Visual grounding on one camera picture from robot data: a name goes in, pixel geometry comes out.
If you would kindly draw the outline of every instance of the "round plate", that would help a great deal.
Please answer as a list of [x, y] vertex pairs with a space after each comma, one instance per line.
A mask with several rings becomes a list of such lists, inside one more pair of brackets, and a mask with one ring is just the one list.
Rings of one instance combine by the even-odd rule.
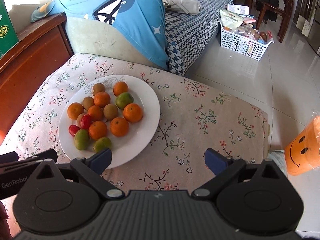
[[[129, 132], [126, 136], [116, 137], [110, 130], [110, 122], [107, 122], [108, 137], [112, 142], [112, 162], [108, 169], [120, 166], [137, 156], [150, 142], [159, 124], [160, 105], [156, 93], [144, 81], [127, 75], [112, 75], [98, 78], [85, 87], [81, 88], [67, 103], [64, 108], [59, 122], [59, 140], [60, 145], [65, 155], [70, 159], [76, 157], [91, 157], [94, 152], [92, 149], [93, 141], [86, 151], [79, 151], [74, 146], [74, 138], [69, 134], [68, 128], [70, 125], [77, 125], [75, 120], [68, 117], [67, 109], [71, 103], [82, 103], [85, 97], [92, 95], [92, 87], [96, 83], [102, 83], [106, 87], [106, 92], [111, 97], [111, 103], [114, 104], [116, 96], [113, 94], [113, 86], [124, 81], [128, 84], [129, 93], [134, 98], [134, 103], [138, 104], [143, 109], [143, 118], [140, 122], [129, 124]], [[119, 109], [119, 116], [122, 117], [122, 110]]]

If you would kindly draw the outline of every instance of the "green box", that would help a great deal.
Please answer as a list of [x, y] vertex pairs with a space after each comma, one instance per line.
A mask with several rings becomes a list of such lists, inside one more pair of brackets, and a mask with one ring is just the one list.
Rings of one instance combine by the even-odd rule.
[[12, 26], [4, 0], [0, 0], [0, 57], [19, 42]]

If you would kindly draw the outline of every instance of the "red fruit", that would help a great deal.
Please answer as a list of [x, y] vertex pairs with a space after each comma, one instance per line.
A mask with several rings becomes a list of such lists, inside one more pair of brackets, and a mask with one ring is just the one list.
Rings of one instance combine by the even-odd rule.
[[89, 129], [92, 122], [92, 118], [89, 114], [84, 114], [80, 120], [80, 128], [81, 129]]
[[74, 137], [80, 128], [74, 124], [69, 126], [69, 133]]

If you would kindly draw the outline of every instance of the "plastic basket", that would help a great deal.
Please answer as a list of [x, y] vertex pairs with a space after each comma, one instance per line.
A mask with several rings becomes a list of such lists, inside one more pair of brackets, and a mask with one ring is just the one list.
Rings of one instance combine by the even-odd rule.
[[260, 60], [264, 52], [267, 50], [270, 43], [274, 43], [273, 39], [267, 44], [261, 44], [257, 41], [253, 41], [244, 36], [234, 34], [232, 32], [226, 31], [221, 22], [221, 41], [220, 46], [226, 49], [236, 51], [240, 54], [246, 55], [248, 57], [254, 58], [255, 60]]

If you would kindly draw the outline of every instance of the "black and white patterned cover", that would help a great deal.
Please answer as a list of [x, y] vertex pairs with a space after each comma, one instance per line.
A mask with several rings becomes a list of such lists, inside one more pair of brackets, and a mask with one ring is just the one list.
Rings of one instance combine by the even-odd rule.
[[168, 41], [169, 71], [183, 76], [200, 56], [218, 28], [220, 9], [231, 0], [198, 0], [198, 15], [165, 12], [165, 36]]

